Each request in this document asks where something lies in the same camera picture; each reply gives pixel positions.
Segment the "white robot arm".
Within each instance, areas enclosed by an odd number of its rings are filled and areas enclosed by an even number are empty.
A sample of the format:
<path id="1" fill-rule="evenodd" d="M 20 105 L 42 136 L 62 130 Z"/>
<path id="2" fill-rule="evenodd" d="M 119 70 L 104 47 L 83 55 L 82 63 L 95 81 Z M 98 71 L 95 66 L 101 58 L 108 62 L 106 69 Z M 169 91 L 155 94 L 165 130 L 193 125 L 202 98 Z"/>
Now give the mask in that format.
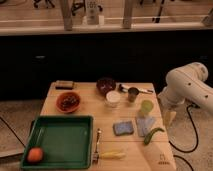
<path id="1" fill-rule="evenodd" d="M 208 69 L 199 62 L 172 69 L 167 73 L 166 86 L 157 95 L 165 127 L 169 127 L 175 118 L 174 109 L 186 99 L 213 114 L 213 88 L 205 84 L 207 78 Z"/>

